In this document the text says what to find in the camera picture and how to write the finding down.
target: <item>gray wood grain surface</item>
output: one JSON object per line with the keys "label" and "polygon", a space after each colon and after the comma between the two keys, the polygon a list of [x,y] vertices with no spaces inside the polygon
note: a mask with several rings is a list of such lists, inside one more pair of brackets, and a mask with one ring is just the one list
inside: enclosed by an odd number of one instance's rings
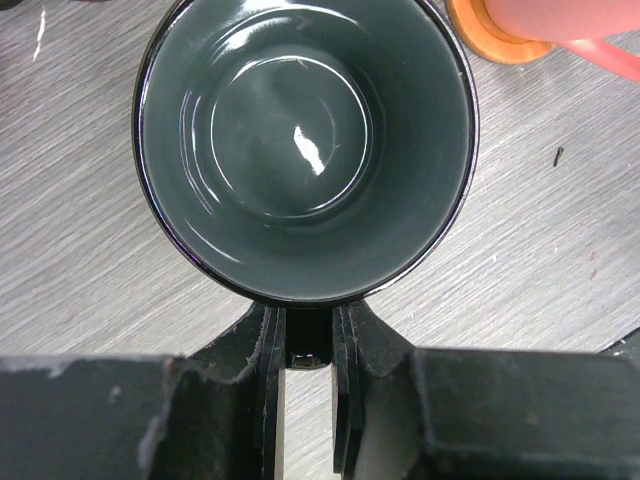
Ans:
{"label": "gray wood grain surface", "polygon": [[[181,257],[138,186],[131,94],[170,3],[0,12],[3,355],[190,353],[249,305]],[[616,41],[640,54],[640,32]],[[471,195],[437,251],[370,304],[421,345],[601,349],[640,325],[640,86],[561,50],[471,63]],[[334,478],[329,380],[288,373],[287,478]]]}

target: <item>orange coaster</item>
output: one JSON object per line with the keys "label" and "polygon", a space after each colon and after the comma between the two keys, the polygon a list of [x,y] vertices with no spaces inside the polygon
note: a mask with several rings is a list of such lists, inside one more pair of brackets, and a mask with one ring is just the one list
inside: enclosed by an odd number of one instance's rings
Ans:
{"label": "orange coaster", "polygon": [[555,46],[504,32],[489,17],[484,0],[447,0],[447,7],[454,27],[467,46],[487,60],[512,65],[531,62]]}

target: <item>dark green bowl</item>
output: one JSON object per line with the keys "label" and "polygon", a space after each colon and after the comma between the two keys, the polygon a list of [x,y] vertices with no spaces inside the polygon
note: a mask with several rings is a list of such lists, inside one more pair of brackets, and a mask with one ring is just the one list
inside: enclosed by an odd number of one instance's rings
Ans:
{"label": "dark green bowl", "polygon": [[469,189],[460,44],[415,0],[185,0],[140,70],[140,180],[202,271],[248,297],[347,302],[407,273]]}

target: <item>pink cup handle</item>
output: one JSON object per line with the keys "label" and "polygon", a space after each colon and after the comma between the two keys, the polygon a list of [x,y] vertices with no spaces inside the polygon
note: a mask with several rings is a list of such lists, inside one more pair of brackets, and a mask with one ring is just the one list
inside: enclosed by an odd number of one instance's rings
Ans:
{"label": "pink cup handle", "polygon": [[601,38],[568,40],[559,45],[610,72],[640,83],[640,57],[614,47]]}

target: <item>black speck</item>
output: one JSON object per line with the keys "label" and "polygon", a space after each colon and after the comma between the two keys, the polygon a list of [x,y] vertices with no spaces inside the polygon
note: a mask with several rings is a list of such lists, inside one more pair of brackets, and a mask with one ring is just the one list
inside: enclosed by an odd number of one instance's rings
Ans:
{"label": "black speck", "polygon": [[553,159],[554,167],[558,166],[558,160],[560,160],[560,157],[562,156],[563,153],[564,153],[564,148],[558,147],[558,151],[556,152],[556,158]]}

